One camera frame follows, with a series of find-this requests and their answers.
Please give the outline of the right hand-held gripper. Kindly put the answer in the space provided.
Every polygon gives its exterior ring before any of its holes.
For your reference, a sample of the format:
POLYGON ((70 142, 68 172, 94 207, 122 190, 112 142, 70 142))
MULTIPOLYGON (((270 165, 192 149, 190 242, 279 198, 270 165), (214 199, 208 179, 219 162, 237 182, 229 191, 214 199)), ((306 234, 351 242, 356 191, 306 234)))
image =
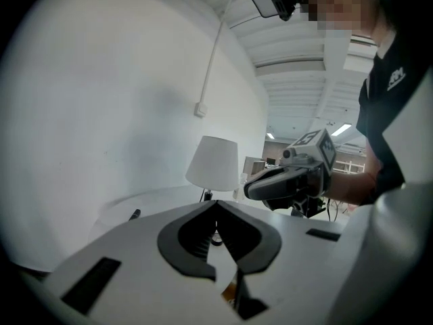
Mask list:
POLYGON ((313 217, 323 211, 319 199, 329 190, 336 155, 327 129, 305 133, 283 150, 284 167, 264 170, 245 184, 244 194, 271 211, 291 207, 292 216, 313 217))

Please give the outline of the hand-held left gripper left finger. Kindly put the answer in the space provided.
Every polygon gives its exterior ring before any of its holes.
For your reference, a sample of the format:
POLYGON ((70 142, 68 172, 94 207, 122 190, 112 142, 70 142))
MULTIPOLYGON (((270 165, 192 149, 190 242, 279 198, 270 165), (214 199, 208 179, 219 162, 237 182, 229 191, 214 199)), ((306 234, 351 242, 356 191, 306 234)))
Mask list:
POLYGON ((236 265, 225 246, 211 246, 208 262, 216 280, 180 274, 161 256, 157 237, 168 223, 199 208, 171 209, 119 225, 63 263, 44 281, 62 298, 101 258, 120 267, 88 316, 98 324, 236 324, 237 314, 222 298, 236 265))

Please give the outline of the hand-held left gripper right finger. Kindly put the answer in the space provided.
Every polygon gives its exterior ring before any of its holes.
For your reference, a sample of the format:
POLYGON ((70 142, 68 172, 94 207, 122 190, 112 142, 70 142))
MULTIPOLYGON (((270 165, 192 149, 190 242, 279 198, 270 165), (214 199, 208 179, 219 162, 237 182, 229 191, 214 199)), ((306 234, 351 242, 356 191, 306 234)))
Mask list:
POLYGON ((243 320, 223 300, 217 324, 361 324, 357 293, 346 287, 369 225, 361 207, 346 224, 301 219, 232 202, 232 207, 274 227, 281 249, 268 268, 245 277, 250 296, 267 309, 243 320))

